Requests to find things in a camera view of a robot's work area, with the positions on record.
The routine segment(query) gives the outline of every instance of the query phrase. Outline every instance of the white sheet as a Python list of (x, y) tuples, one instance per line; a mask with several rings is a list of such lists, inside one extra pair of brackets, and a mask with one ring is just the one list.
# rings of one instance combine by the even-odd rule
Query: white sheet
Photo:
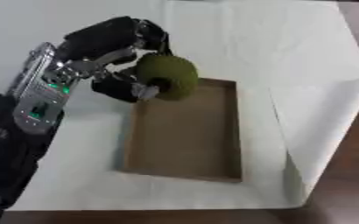
[(163, 25), (202, 77), (237, 81), (243, 183), (114, 171), (131, 105), (83, 83), (12, 209), (301, 205), (359, 110), (359, 49), (336, 3), (0, 0), (0, 88), (39, 42), (59, 43), (65, 33), (122, 15)]

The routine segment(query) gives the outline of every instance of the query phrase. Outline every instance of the textured ball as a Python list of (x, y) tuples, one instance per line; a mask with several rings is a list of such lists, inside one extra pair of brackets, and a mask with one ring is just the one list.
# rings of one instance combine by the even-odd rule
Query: textured ball
[(181, 100), (191, 95), (198, 83), (194, 64), (172, 55), (146, 54), (137, 63), (136, 75), (144, 84), (154, 78), (170, 81), (170, 89), (157, 96), (168, 101)]

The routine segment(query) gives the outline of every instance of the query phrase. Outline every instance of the table surface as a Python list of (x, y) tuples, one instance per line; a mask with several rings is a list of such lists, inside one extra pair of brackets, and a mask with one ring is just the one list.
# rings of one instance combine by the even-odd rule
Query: table surface
[[(341, 6), (359, 45), (359, 3)], [(3, 223), (359, 223), (359, 116), (309, 203), (293, 210), (9, 212)]]

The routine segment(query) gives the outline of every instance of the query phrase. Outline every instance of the wooden tray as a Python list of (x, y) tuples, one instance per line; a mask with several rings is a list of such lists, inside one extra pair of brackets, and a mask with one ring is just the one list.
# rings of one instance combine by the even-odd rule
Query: wooden tray
[(200, 79), (183, 101), (136, 105), (123, 169), (147, 175), (239, 182), (242, 179), (236, 83)]

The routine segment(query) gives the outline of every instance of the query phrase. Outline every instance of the fuzzy green ball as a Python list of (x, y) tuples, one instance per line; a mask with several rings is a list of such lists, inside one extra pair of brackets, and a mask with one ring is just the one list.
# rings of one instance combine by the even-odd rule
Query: fuzzy green ball
[(177, 101), (192, 94), (197, 88), (198, 74), (192, 62), (172, 55), (146, 54), (136, 66), (136, 75), (144, 84), (154, 78), (170, 81), (167, 92), (158, 94), (157, 98)]

